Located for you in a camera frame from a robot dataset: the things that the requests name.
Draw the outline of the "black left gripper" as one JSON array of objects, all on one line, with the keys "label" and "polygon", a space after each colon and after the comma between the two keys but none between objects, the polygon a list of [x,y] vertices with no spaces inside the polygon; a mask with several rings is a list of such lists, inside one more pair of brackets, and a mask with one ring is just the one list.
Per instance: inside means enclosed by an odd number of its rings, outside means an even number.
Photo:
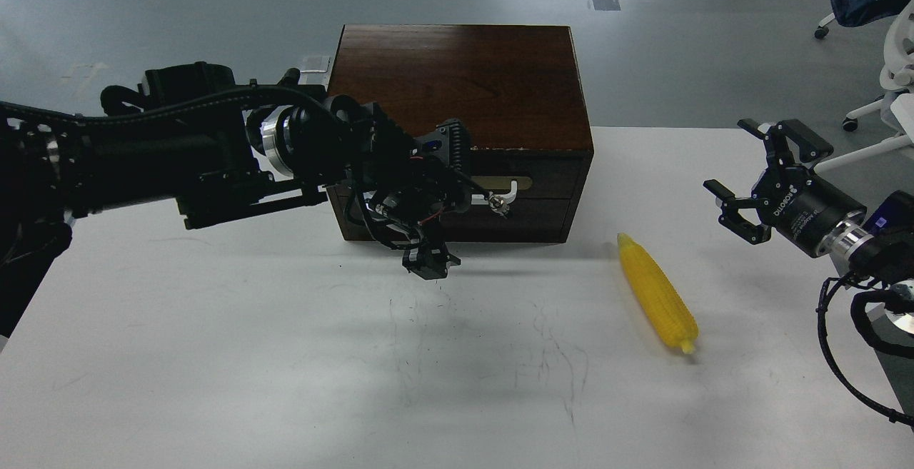
[{"label": "black left gripper", "polygon": [[[415,151],[434,183],[407,183]],[[484,205],[511,216],[515,183],[506,195],[482,187],[471,178],[470,157],[471,135],[461,120],[449,118],[415,140],[376,102],[346,95],[288,106],[275,118],[275,170],[286,176],[275,193],[300,191],[301,202],[324,202],[322,187],[345,183],[372,239],[400,251],[403,267],[424,280],[444,279],[461,265],[448,250],[444,214]]]}]

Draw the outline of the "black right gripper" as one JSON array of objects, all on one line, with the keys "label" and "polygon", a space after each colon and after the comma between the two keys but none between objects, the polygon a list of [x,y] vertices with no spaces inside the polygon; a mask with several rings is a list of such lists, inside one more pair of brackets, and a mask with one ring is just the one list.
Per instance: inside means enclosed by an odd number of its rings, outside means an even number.
[{"label": "black right gripper", "polygon": [[[862,221],[866,207],[806,168],[835,153],[829,141],[799,120],[773,125],[742,118],[738,127],[763,141],[767,170],[752,188],[755,198],[738,198],[718,180],[705,180],[704,187],[718,199],[718,222],[749,244],[771,238],[771,227],[811,258],[831,251],[835,229],[843,221]],[[779,172],[775,169],[784,167]],[[762,223],[753,224],[740,210],[758,210]]]}]

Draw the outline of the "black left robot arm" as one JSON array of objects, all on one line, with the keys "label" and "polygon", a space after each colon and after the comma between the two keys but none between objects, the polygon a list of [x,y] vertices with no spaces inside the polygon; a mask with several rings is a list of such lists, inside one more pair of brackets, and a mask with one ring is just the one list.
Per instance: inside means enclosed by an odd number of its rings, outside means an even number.
[{"label": "black left robot arm", "polygon": [[272,85],[235,82],[227,66],[147,70],[137,89],[107,86],[102,116],[2,104],[2,338],[9,339],[79,218],[176,200],[187,229],[328,200],[402,253],[425,280],[460,264],[444,214],[488,206],[508,216],[517,185],[471,179],[471,138],[447,120],[415,138],[378,104],[331,96],[289,69]]}]

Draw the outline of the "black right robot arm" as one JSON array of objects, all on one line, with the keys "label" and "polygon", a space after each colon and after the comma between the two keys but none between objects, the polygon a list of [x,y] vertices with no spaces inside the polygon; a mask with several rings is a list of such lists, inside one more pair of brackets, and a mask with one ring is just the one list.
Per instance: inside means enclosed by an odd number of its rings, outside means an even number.
[{"label": "black right robot arm", "polygon": [[757,245],[777,231],[812,258],[829,255],[842,263],[840,273],[874,278],[889,286],[856,298],[852,319],[860,336],[879,352],[912,358],[912,348],[877,336],[866,316],[866,303],[881,302],[892,313],[911,313],[912,298],[903,290],[912,281],[912,198],[897,192],[885,202],[883,225],[866,221],[866,208],[820,177],[814,167],[831,156],[833,145],[802,121],[783,120],[768,127],[751,118],[738,126],[763,141],[767,166],[747,198],[716,180],[704,186],[718,200],[719,223]]}]

